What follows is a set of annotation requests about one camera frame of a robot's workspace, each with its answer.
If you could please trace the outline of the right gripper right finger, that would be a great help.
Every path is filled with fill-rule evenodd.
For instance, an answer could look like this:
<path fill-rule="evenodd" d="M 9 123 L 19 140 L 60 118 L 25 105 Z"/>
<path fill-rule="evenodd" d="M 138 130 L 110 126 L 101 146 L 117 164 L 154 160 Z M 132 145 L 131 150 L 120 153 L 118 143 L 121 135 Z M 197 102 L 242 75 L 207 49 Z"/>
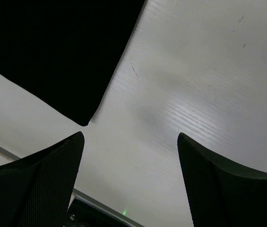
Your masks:
<path fill-rule="evenodd" d="M 179 160 L 195 227 L 267 227 L 267 173 L 202 146 L 184 133 Z"/>

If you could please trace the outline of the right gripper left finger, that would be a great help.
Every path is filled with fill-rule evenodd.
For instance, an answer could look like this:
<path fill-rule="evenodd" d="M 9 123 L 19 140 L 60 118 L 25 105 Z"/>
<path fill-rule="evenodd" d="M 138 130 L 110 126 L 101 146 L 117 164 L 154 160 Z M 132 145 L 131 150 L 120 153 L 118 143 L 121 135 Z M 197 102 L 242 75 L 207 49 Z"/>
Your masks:
<path fill-rule="evenodd" d="M 63 226 L 84 142 L 79 131 L 0 166 L 0 227 Z"/>

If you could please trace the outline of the black skirt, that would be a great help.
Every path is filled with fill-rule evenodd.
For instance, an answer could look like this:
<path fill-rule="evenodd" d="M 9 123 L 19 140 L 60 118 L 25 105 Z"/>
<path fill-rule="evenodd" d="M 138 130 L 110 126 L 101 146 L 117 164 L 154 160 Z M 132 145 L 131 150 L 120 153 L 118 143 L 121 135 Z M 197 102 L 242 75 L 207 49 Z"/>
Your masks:
<path fill-rule="evenodd" d="M 143 0 L 0 0 L 0 75 L 87 126 Z"/>

